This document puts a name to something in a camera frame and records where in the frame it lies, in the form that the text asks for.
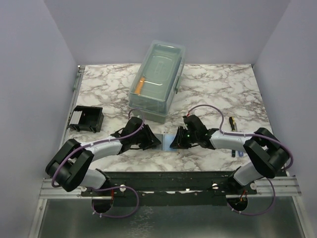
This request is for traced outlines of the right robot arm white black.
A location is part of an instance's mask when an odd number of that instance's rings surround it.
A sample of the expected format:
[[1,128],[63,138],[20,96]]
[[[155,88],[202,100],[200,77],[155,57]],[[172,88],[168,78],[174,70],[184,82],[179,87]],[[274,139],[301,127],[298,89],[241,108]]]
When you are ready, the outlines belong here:
[[170,148],[189,149],[199,145],[248,155],[250,162],[237,168],[228,179],[228,189],[233,194],[241,193],[254,180],[274,178],[291,157],[290,152],[263,127],[251,134],[223,132],[219,128],[206,128],[196,115],[184,117],[184,123],[185,127],[178,127]]

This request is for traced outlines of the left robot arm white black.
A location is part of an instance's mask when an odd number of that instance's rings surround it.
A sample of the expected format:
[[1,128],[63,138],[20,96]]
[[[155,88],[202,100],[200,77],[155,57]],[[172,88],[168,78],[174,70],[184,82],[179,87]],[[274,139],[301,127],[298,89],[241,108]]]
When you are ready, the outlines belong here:
[[90,164],[94,160],[132,150],[134,145],[142,150],[161,145],[150,127],[138,117],[131,117],[125,127],[102,140],[86,143],[67,140],[48,163],[45,172],[52,178],[53,187],[61,186],[70,192],[86,186],[93,188],[97,195],[104,196],[110,189],[107,176],[98,169],[90,170]]

